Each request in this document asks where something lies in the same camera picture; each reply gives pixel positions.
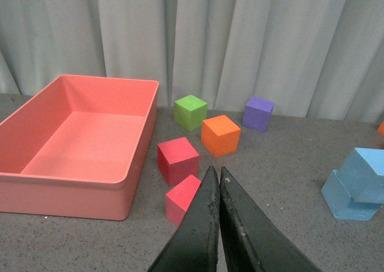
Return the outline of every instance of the red cube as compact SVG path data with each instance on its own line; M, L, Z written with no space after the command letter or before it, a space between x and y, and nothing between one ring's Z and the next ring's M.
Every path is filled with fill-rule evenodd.
M189 175L166 194L166 217L177 227L190 206L201 180Z
M157 145L157 165L168 186L179 184L189 175L197 176L199 160L199 153L186 137Z

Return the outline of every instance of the foam block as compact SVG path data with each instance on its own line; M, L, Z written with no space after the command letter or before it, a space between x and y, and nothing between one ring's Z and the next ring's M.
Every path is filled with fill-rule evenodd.
M384 150L353 149L337 175L354 201L384 204Z
M219 157L237 150L240 132L231 119L221 115L203 121L201 141L214 157Z
M189 175L197 176L199 160L199 153L186 137L157 145L157 165L168 186L179 184Z
M257 97L252 97L245 105L242 125L264 132L269 124L275 103Z
M200 183L201 181L194 175L189 175L166 193L166 217L175 226L180 225Z
M384 136L384 121L381 123L377 131Z
M175 101L173 120L188 131L193 131L202 125L208 111L208 104L203 100L189 95Z
M369 221L381 204L355 202L333 170L322 188L322 194L336 219Z

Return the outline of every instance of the blue foam block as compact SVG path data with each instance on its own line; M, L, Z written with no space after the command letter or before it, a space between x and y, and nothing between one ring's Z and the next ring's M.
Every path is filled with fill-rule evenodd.
M381 204L355 202L333 170L322 188L322 194L336 219L369 221Z
M353 149L337 175L355 202L384 204L384 150Z

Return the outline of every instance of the curtain fold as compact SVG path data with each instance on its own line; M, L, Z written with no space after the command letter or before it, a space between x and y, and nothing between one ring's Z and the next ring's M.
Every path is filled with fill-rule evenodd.
M155 79L243 111L379 122L384 0L0 0L0 92L60 74Z

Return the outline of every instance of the small orange object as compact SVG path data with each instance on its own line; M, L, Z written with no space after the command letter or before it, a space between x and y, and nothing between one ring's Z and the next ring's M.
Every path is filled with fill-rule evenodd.
M239 126L221 115L203 121L201 141L214 157L219 157L237 150L240 132Z
M377 131L384 136L384 121L381 123Z

